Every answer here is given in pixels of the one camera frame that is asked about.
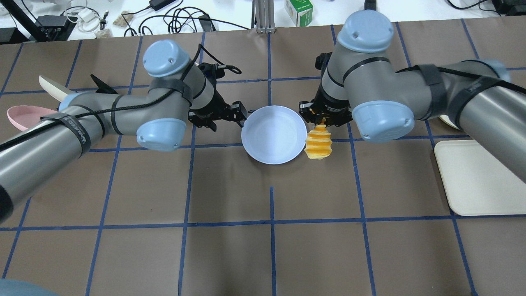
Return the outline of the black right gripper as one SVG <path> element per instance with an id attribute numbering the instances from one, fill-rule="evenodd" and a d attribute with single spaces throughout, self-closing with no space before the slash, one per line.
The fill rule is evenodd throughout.
<path id="1" fill-rule="evenodd" d="M 311 102 L 299 102 L 298 113 L 307 123 L 315 125 L 342 126 L 353 120 L 349 101 L 335 99 L 322 88 Z"/>

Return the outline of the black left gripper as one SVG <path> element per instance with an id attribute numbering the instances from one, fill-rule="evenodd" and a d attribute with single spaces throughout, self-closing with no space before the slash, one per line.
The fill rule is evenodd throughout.
<path id="1" fill-rule="evenodd" d="M 227 104 L 223 97 L 217 92 L 212 99 L 200 109 L 190 109 L 188 120 L 197 128 L 206 127 L 213 132 L 217 131 L 217 120 L 227 120 L 235 122 L 240 128 L 248 118 L 248 112 L 241 101 L 235 101 L 231 105 Z"/>

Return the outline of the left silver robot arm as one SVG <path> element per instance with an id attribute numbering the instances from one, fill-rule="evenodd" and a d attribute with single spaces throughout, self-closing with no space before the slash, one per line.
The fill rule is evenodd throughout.
<path id="1" fill-rule="evenodd" d="M 135 136 L 144 148 L 172 152 L 182 144 L 187 121 L 213 131 L 217 120 L 243 126 L 242 103 L 229 105 L 217 91 L 226 70 L 242 71 L 216 58 L 213 64 L 198 64 L 201 52 L 201 44 L 190 57 L 174 40 L 152 43 L 142 59 L 152 77 L 145 96 L 45 87 L 60 100 L 58 111 L 1 144 L 1 221 L 109 134 Z"/>

